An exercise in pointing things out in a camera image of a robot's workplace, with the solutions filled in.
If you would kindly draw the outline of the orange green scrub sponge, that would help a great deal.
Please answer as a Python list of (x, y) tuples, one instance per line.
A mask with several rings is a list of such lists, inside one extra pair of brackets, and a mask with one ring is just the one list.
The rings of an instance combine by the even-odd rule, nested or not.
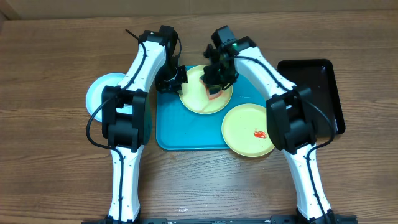
[(222, 94), (222, 87), (220, 85), (208, 85), (205, 83), (205, 76), (200, 77), (201, 84), (205, 87), (206, 95), (209, 100), (213, 100)]

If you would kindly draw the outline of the yellow-green plate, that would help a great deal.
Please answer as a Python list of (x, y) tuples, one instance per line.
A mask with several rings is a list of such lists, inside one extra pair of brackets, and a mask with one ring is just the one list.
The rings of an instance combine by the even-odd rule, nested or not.
[(246, 157), (260, 157), (274, 149), (267, 132), (266, 108), (252, 103), (235, 106), (221, 125), (227, 146)]
[(197, 65), (187, 70), (187, 83), (182, 84), (181, 102), (190, 111), (198, 114), (212, 114), (222, 110), (230, 101), (233, 87), (211, 95), (201, 77), (205, 65)]

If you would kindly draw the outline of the light blue plate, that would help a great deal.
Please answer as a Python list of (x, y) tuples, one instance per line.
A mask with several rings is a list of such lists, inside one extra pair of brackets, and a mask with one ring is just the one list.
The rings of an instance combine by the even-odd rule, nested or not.
[(123, 73), (109, 73), (99, 77), (91, 84), (85, 98), (86, 108), (90, 115), (102, 104), (102, 92), (104, 87), (118, 86), (121, 81), (127, 83), (129, 79), (125, 78), (125, 76), (126, 75)]

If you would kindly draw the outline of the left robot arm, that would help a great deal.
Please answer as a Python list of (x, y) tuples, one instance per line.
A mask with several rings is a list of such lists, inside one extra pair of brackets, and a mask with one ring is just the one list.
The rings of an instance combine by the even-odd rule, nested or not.
[(105, 223), (138, 223), (139, 163), (152, 131), (149, 90), (182, 93), (187, 70), (174, 54), (180, 45), (177, 32), (162, 25), (137, 38), (137, 55), (115, 86), (106, 85), (101, 93), (102, 135), (113, 159), (113, 198)]

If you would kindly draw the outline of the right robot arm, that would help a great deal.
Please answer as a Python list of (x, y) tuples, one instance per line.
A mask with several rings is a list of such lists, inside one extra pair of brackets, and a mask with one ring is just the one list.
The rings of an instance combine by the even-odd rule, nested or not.
[(238, 75), (246, 77), (266, 98), (267, 132), (276, 149), (289, 163), (298, 194), (297, 210), (304, 223), (334, 223), (316, 162), (316, 114), (311, 89), (284, 78), (249, 38), (211, 37), (204, 51), (210, 65), (202, 80), (210, 95), (228, 89)]

